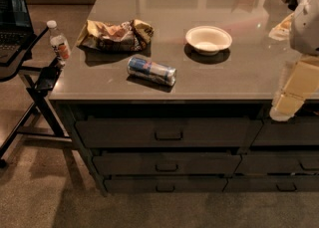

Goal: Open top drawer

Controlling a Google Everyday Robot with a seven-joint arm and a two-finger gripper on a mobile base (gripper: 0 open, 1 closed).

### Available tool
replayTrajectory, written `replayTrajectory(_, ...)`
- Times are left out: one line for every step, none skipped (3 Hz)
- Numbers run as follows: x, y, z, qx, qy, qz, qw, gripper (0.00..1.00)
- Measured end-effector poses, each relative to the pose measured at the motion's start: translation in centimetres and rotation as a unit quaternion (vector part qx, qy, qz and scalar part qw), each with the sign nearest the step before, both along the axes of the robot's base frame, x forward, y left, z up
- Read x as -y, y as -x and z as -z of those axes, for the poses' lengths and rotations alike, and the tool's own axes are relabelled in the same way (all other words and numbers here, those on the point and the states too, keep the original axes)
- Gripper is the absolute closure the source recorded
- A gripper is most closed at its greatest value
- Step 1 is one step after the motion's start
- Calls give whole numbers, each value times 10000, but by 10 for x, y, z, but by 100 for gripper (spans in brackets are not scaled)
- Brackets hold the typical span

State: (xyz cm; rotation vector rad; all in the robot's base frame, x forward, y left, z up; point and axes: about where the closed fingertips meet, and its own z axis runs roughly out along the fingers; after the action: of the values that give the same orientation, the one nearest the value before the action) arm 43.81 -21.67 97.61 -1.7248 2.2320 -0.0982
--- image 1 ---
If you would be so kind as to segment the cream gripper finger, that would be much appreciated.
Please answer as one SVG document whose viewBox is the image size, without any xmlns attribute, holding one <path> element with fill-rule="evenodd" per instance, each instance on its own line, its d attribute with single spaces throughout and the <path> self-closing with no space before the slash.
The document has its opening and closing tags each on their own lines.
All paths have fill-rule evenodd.
<svg viewBox="0 0 319 228">
<path fill-rule="evenodd" d="M 304 101 L 294 96 L 277 93 L 272 101 L 269 115 L 276 121 L 288 121 L 303 106 Z"/>
</svg>

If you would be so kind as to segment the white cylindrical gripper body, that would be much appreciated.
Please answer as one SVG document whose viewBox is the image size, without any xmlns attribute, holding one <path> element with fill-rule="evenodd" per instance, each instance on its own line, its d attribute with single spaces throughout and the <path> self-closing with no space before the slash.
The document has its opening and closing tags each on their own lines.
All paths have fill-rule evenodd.
<svg viewBox="0 0 319 228">
<path fill-rule="evenodd" d="M 302 55 L 294 64 L 283 93 L 290 97 L 306 100 L 319 87 L 319 58 Z"/>
</svg>

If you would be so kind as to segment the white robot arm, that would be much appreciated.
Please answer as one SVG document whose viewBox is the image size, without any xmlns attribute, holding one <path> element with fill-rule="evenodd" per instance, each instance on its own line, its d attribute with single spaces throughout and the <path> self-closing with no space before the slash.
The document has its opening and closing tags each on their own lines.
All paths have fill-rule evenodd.
<svg viewBox="0 0 319 228">
<path fill-rule="evenodd" d="M 319 87 L 319 0 L 301 0 L 269 37 L 288 40 L 301 54 L 297 62 L 284 66 L 269 113 L 273 120 L 288 121 Z"/>
</svg>

